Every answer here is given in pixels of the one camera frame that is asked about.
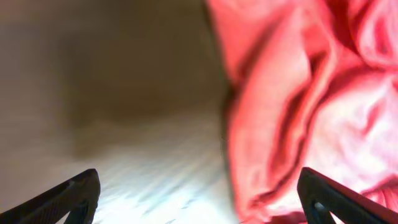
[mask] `towel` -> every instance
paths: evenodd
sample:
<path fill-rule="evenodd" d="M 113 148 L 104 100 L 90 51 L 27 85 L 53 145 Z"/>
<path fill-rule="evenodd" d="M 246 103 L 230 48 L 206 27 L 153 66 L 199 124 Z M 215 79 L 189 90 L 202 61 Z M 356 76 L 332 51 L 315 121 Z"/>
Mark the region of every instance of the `towel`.
<path fill-rule="evenodd" d="M 302 167 L 398 212 L 398 1 L 207 0 L 243 223 L 304 222 Z"/>

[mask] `crumpled cloth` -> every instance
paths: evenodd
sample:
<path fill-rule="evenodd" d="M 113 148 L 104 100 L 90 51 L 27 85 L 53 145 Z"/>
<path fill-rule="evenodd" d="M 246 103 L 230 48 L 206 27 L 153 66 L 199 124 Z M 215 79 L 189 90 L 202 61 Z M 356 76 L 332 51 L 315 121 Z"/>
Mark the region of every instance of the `crumpled cloth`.
<path fill-rule="evenodd" d="M 398 1 L 207 0 L 244 223 L 304 222 L 303 166 L 398 211 Z"/>

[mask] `brown surface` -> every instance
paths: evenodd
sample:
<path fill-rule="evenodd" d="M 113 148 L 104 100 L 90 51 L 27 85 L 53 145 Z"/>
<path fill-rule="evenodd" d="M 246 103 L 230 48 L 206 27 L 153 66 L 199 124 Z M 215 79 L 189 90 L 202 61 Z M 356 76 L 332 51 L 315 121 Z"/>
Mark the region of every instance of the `brown surface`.
<path fill-rule="evenodd" d="M 0 212 L 94 167 L 95 223 L 237 223 L 201 1 L 0 7 Z"/>

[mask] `pink fabric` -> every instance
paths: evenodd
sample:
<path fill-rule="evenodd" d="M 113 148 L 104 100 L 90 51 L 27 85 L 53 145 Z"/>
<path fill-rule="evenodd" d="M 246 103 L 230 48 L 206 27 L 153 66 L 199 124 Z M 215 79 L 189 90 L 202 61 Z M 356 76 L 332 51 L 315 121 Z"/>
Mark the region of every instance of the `pink fabric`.
<path fill-rule="evenodd" d="M 398 1 L 207 0 L 238 92 L 241 221 L 299 222 L 303 166 L 398 212 Z"/>

